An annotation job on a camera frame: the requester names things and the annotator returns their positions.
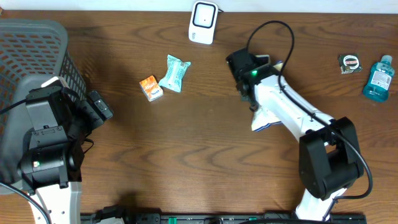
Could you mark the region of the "yellow snack bag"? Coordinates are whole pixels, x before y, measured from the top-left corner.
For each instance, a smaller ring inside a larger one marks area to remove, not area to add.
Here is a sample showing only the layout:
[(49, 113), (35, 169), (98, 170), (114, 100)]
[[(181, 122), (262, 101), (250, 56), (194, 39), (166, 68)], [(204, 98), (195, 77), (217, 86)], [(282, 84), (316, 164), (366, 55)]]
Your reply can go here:
[[(261, 65), (271, 63), (269, 55), (256, 55), (256, 58), (259, 59)], [(283, 61), (278, 60), (276, 64), (274, 64), (274, 67), (276, 70), (280, 71), (283, 64)], [(258, 109), (254, 112), (251, 123), (252, 131), (259, 132), (275, 124), (282, 124), (282, 122), (273, 112), (267, 108), (258, 106)]]

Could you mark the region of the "small orange packet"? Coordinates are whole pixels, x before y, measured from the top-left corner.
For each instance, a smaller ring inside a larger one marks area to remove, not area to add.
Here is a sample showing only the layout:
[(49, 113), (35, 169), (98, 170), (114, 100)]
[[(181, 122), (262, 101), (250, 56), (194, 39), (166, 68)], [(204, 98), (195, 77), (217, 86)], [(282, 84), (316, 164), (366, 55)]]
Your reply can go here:
[(153, 75), (140, 81), (139, 84), (148, 101), (154, 101), (164, 95), (163, 89)]

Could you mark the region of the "teal snack pack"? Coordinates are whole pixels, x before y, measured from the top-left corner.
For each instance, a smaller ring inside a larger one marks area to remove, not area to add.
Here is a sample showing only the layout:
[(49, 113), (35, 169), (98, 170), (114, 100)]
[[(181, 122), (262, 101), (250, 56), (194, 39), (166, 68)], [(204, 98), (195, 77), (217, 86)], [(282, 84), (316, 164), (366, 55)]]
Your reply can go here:
[(182, 79), (190, 65), (191, 62), (183, 62), (177, 57), (168, 55), (167, 72), (165, 77), (159, 81), (159, 85), (180, 93), (182, 90)]

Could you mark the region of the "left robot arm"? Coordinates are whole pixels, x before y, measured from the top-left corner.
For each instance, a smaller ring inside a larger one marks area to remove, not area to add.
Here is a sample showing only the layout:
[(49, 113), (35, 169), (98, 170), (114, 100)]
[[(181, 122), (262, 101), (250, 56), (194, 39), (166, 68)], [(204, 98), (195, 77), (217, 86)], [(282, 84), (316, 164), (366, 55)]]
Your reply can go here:
[(33, 130), (17, 171), (36, 223), (81, 222), (82, 145), (113, 116), (97, 91), (82, 100), (73, 96), (73, 90), (53, 85), (31, 90), (25, 98)]

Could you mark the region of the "blue mouthwash bottle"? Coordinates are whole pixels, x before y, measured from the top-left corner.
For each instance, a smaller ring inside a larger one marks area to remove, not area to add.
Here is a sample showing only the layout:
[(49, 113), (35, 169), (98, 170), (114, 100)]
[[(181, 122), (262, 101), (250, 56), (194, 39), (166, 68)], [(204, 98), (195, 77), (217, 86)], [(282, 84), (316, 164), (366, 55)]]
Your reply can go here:
[(394, 74), (392, 56), (383, 55), (381, 61), (371, 67), (369, 80), (364, 86), (363, 95), (376, 102), (385, 102), (389, 97), (389, 87)]

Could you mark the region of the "small green round-logo box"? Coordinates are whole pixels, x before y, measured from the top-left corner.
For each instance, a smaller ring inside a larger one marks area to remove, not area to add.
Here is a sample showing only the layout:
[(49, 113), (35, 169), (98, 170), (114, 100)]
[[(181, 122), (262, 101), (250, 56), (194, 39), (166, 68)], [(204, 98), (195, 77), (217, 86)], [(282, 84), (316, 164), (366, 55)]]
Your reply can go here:
[(340, 55), (338, 62), (342, 74), (357, 73), (363, 69), (358, 54)]

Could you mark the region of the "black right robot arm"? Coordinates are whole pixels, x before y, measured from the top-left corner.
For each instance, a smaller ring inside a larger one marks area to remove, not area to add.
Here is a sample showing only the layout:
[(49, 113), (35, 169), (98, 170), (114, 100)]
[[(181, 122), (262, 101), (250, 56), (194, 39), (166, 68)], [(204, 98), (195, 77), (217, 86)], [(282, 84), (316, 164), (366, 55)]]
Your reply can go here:
[(295, 216), (330, 221), (334, 204), (365, 172), (354, 124), (346, 117), (334, 119), (302, 98), (279, 76), (281, 64), (229, 67), (254, 112), (251, 129), (283, 124), (298, 141), (298, 171), (305, 191)]

